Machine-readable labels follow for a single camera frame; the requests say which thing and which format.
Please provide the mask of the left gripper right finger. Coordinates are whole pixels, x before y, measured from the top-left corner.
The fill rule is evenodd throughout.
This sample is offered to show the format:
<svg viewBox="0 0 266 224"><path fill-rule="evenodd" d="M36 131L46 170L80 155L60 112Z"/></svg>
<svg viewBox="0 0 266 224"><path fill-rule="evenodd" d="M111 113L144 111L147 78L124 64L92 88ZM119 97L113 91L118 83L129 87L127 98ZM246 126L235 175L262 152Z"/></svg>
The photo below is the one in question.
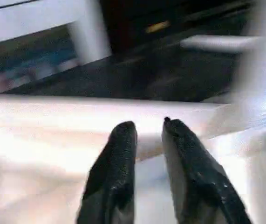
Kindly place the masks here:
<svg viewBox="0 0 266 224"><path fill-rule="evenodd" d="M165 117L162 144L179 224L250 224L224 168L181 120Z"/></svg>

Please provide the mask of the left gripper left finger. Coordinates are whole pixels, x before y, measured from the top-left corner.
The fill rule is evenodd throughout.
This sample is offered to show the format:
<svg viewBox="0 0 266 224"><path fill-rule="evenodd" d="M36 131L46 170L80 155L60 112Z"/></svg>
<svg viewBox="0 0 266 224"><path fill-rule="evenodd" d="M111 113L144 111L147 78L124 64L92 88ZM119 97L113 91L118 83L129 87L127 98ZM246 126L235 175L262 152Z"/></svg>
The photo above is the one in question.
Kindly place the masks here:
<svg viewBox="0 0 266 224"><path fill-rule="evenodd" d="M89 171L76 223L134 223L136 148L137 132L132 121L113 128Z"/></svg>

